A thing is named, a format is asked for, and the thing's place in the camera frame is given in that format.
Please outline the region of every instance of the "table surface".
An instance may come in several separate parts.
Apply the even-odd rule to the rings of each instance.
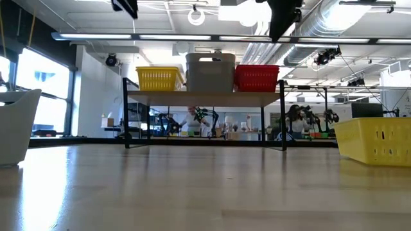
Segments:
[[[0,170],[0,185],[1,230],[411,227],[410,168],[366,166],[336,148],[36,148]]]
[[[280,97],[274,92],[129,91],[128,97],[147,106],[265,107]]]

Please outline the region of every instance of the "person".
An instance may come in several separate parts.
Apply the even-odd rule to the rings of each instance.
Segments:
[[[6,83],[6,82],[3,80],[3,76],[1,75],[1,71],[0,71],[0,86],[2,86],[2,85],[4,85],[4,86],[7,88],[7,91],[10,91],[10,84],[9,84],[9,83]]]
[[[198,122],[195,119],[195,114],[196,114],[196,107],[188,107],[188,113],[186,117],[183,119],[183,121],[180,123],[180,127],[183,127],[185,124],[187,124],[188,129],[187,132],[189,133],[194,133],[195,135],[200,135],[201,131],[201,124],[204,124],[206,127],[210,127],[210,124],[207,122],[205,118],[201,119],[201,123]]]
[[[290,107],[287,112],[286,125],[288,133],[290,133],[294,139],[302,139],[302,131],[311,128],[307,120],[302,117],[299,105],[292,105]]]

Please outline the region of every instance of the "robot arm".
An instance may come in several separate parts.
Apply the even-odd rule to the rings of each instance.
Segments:
[[[203,108],[203,109],[197,108],[194,120],[197,120],[199,123],[201,123],[201,120],[203,120],[205,116],[213,117],[213,126],[211,127],[211,134],[215,136],[216,135],[216,125],[217,125],[219,115],[217,114],[217,112],[213,110],[208,110],[206,108]]]

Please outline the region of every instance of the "yellow plastic crate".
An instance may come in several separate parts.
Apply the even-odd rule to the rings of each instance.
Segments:
[[[343,156],[371,165],[411,166],[411,118],[358,118],[334,129]]]
[[[183,79],[177,67],[137,67],[140,90],[180,90]]]

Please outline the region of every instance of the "wall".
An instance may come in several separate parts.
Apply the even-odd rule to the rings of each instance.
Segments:
[[[410,71],[398,71],[389,74],[388,71],[383,71],[380,74],[381,85],[384,87],[409,87],[411,86]],[[388,110],[399,108],[399,116],[411,117],[411,90],[382,90],[381,100]]]
[[[101,128],[101,115],[112,112],[119,124],[123,109],[121,77],[78,46],[74,84],[73,135],[112,137]]]

